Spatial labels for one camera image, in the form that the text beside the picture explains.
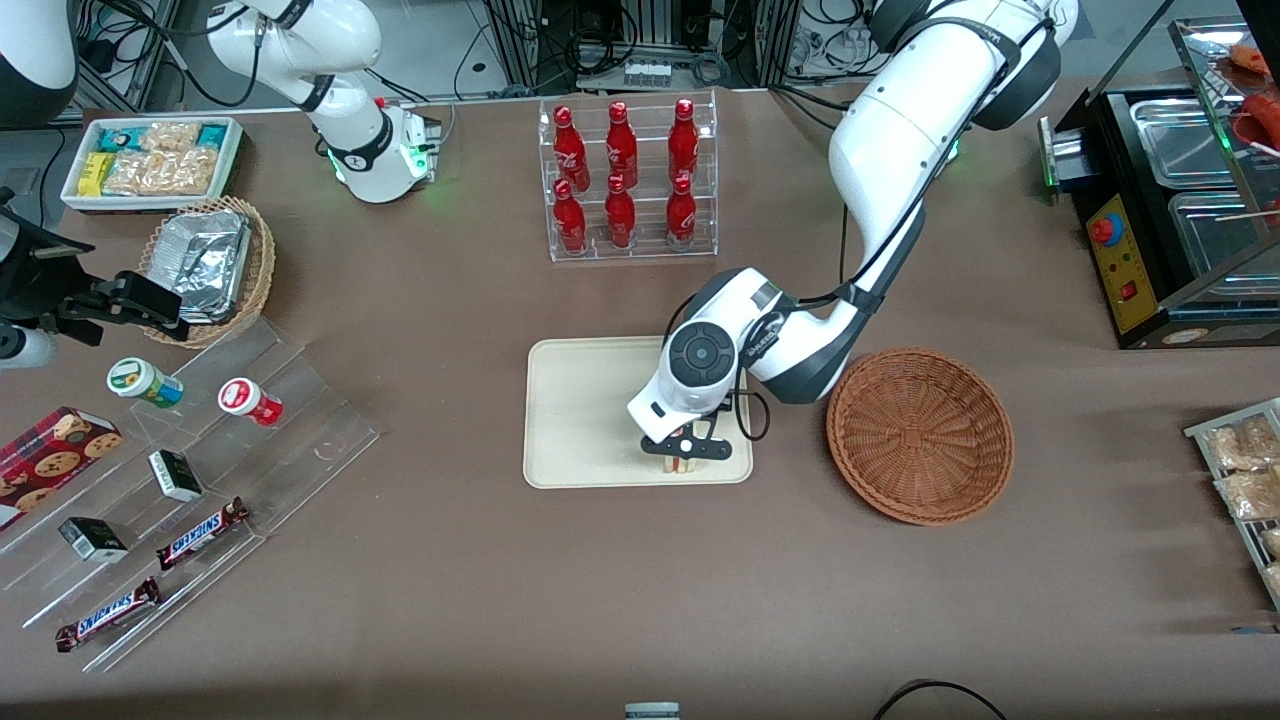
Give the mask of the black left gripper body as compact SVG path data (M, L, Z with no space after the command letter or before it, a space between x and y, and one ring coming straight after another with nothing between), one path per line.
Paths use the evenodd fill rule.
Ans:
M680 427L671 436L663 441L654 441L646 436L640 438L640 450L643 446L659 446L662 448L669 448L671 451L692 451L694 439L726 439L716 436L717 420L714 418L701 418L695 421L690 421Z

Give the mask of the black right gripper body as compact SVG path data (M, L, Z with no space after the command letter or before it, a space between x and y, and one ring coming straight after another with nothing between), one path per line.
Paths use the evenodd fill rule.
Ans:
M79 256L91 243L46 231L9 209L10 190L1 192L1 314L6 322L35 320L52 313L70 296L90 290L93 279Z

